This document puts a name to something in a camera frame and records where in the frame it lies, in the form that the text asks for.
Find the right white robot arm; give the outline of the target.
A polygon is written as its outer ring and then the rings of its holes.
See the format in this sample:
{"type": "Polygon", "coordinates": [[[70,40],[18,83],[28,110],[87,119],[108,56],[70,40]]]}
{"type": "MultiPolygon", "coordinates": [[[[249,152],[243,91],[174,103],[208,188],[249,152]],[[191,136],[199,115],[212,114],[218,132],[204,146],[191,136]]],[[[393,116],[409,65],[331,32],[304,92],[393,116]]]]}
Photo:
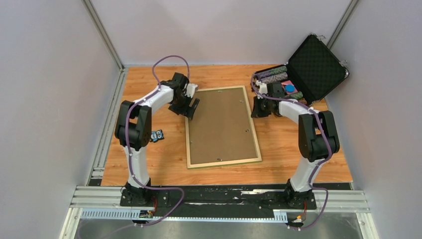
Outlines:
{"type": "Polygon", "coordinates": [[[296,208],[312,190],[317,189],[313,182],[320,168],[339,151],[340,143],[334,115],[331,111],[315,110],[295,99],[270,97],[259,92],[254,83],[250,85],[257,99],[275,103],[280,115],[298,125],[301,159],[284,192],[286,205],[296,208]]]}

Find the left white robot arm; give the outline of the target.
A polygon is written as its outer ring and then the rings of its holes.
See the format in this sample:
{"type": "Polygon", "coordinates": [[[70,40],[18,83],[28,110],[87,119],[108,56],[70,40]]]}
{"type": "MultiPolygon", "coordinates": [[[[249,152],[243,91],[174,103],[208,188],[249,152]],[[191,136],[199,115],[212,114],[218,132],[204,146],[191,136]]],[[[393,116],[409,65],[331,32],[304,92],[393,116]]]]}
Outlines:
{"type": "Polygon", "coordinates": [[[146,147],[152,135],[152,116],[165,105],[177,115],[192,120],[200,102],[194,98],[198,86],[190,83],[187,76],[175,73],[172,79],[161,81],[146,96],[135,101],[123,101],[115,126],[115,137],[119,140],[127,157],[129,178],[126,192],[141,206],[152,201],[150,176],[146,166],[146,147]]]}

